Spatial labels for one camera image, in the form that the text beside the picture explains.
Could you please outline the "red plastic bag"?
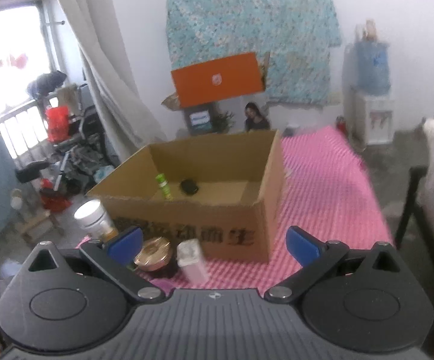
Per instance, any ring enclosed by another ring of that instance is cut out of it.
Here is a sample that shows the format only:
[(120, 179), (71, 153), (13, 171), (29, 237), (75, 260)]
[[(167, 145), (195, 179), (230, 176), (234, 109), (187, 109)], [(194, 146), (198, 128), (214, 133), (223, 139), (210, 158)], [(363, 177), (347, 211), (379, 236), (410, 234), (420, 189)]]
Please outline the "red plastic bag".
[(47, 135), (51, 143), (59, 143), (68, 139), (69, 111), (67, 106), (47, 108)]

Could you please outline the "grey curtain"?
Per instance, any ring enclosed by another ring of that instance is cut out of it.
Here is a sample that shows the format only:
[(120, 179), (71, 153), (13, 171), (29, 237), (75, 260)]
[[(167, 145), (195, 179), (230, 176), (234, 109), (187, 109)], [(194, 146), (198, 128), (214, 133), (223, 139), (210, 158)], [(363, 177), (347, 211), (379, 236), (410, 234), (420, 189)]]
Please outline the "grey curtain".
[(161, 126), (125, 82), (104, 51), (87, 0), (57, 0), (74, 31), (91, 96), (118, 158), (123, 162), (139, 148), (165, 140)]

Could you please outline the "gold lid dark jar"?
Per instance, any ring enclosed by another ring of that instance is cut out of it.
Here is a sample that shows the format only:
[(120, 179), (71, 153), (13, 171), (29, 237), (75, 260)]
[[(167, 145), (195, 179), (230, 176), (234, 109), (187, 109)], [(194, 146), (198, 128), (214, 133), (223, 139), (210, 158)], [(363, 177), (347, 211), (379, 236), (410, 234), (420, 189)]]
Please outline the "gold lid dark jar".
[(171, 279), (179, 269), (174, 249), (163, 236), (145, 241), (134, 264), (138, 270), (157, 279)]

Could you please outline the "red floor bag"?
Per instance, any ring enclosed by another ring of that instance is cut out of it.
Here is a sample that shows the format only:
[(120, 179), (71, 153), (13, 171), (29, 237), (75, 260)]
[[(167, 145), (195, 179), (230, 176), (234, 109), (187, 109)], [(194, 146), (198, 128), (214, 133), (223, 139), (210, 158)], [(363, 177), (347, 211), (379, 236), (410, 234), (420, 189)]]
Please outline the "red floor bag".
[(53, 183), (46, 178), (40, 180), (39, 195), (43, 208), (51, 213), (63, 212), (72, 205), (68, 198), (53, 190)]

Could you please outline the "white lid supplement bottle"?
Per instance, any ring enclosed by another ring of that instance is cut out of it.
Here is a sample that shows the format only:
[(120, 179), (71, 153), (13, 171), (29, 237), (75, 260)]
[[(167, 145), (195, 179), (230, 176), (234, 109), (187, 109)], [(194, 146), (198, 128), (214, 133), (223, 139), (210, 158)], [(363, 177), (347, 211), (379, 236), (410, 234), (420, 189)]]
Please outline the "white lid supplement bottle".
[(91, 199), (80, 205), (74, 212), (74, 219), (87, 235), (102, 242), (118, 235), (113, 220), (98, 199)]

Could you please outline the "orange Philips appliance box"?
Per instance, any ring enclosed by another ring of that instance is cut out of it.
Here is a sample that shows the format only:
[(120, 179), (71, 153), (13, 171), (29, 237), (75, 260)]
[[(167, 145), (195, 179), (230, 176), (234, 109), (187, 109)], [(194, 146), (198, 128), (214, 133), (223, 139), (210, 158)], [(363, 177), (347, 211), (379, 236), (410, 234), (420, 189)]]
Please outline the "orange Philips appliance box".
[(264, 92), (270, 56), (266, 52), (259, 63), (250, 52), (174, 69), (174, 99), (190, 134), (227, 132), (231, 118), (219, 114), (217, 103)]

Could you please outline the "black oval object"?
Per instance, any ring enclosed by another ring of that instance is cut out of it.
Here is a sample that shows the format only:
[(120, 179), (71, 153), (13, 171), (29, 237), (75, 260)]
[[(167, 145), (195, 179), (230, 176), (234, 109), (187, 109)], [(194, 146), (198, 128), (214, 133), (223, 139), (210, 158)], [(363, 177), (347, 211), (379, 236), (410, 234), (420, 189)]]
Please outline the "black oval object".
[(193, 196), (199, 191), (197, 183), (192, 179), (182, 180), (180, 182), (180, 189), (187, 196)]

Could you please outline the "small wooden stool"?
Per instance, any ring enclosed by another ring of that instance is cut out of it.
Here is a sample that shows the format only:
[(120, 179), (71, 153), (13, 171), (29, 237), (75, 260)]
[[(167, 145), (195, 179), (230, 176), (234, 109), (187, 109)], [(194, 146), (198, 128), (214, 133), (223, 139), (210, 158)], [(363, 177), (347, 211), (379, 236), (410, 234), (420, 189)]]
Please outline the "small wooden stool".
[(22, 217), (22, 220), (16, 224), (16, 230), (29, 247), (34, 247), (38, 243), (37, 239), (50, 230), (56, 230), (60, 236), (65, 234), (59, 221), (49, 210), (41, 211), (30, 219)]

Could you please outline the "brown cardboard box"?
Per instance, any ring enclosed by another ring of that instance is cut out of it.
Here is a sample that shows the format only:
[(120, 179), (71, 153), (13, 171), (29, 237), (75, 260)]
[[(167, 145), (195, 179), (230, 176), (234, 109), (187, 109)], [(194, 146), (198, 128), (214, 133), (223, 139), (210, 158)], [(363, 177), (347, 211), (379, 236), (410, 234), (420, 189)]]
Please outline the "brown cardboard box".
[[(156, 182), (163, 173), (173, 199)], [(180, 189), (194, 180), (193, 196)], [(208, 258), (268, 263), (278, 233), (284, 156), (276, 130), (208, 134), (147, 145), (100, 181), (99, 199), (120, 230), (145, 238), (198, 239)]]

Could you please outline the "white power adapter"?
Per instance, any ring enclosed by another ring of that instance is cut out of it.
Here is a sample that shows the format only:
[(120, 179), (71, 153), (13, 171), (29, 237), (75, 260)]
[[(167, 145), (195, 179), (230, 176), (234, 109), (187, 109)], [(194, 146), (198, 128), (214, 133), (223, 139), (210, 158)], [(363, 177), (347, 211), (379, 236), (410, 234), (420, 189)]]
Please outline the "white power adapter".
[(205, 257), (198, 239), (182, 241), (176, 249), (177, 264), (187, 282), (204, 284), (209, 280)]

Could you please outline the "teal floral wall cloth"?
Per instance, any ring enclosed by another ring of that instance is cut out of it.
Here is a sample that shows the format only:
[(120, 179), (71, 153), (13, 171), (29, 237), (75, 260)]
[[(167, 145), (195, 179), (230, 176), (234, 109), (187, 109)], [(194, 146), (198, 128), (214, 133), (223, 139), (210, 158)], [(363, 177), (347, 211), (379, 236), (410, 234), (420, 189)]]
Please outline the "teal floral wall cloth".
[(267, 61), (273, 102), (324, 106), (330, 50), (341, 35), (333, 0), (167, 0), (171, 66), (253, 52)]

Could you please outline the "pink checkered tablecloth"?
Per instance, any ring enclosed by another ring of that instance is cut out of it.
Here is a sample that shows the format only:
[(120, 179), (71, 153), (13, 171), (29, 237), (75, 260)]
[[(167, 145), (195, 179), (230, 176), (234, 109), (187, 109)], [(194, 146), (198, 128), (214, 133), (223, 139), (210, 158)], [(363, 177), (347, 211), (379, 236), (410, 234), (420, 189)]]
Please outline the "pink checkered tablecloth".
[(299, 264), (285, 247), (285, 234), (292, 226), (321, 241), (339, 240), (360, 250), (390, 239), (363, 161), (339, 131), (326, 127), (281, 136), (281, 145), (284, 187), (270, 261), (223, 260), (204, 254), (210, 277), (205, 288), (264, 292), (297, 271)]

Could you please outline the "wheelchair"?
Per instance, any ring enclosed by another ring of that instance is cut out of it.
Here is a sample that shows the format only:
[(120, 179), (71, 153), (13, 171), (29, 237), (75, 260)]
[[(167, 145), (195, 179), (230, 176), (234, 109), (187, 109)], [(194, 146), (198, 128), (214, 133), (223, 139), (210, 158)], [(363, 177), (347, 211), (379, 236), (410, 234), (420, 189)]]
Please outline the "wheelchair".
[(54, 144), (56, 153), (66, 159), (65, 173), (85, 177), (98, 184), (120, 164), (105, 133), (88, 84), (76, 88), (77, 114), (69, 117), (69, 138)]

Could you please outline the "white water dispenser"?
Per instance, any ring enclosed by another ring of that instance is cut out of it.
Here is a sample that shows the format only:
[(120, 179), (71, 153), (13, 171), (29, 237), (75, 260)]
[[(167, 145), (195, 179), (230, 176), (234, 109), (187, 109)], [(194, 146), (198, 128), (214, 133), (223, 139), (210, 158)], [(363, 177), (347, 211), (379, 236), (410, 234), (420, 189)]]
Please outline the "white water dispenser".
[(357, 58), (354, 43), (345, 47), (342, 89), (347, 126), (364, 146), (388, 145), (394, 136), (392, 86), (384, 96), (372, 96), (357, 86)]

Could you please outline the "red thermos bottle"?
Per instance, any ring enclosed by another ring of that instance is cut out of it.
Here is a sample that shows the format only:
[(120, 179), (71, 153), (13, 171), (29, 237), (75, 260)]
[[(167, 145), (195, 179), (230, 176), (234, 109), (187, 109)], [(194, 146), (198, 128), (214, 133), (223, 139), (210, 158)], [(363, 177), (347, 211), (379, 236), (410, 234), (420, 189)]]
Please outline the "red thermos bottle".
[(348, 136), (348, 130), (346, 127), (346, 121), (343, 116), (338, 116), (336, 119), (336, 128), (340, 131), (345, 137)]

